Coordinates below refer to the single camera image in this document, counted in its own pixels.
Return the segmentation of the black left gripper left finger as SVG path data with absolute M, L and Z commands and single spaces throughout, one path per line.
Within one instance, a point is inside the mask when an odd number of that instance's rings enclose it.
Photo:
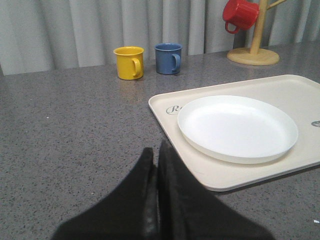
M 146 147 L 126 178 L 99 203 L 61 224 L 54 240 L 158 239 L 157 168 Z

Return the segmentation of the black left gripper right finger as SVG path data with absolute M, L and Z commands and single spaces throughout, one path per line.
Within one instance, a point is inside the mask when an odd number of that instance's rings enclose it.
M 163 240 L 274 239 L 208 192 L 165 140 L 158 157 L 158 203 Z

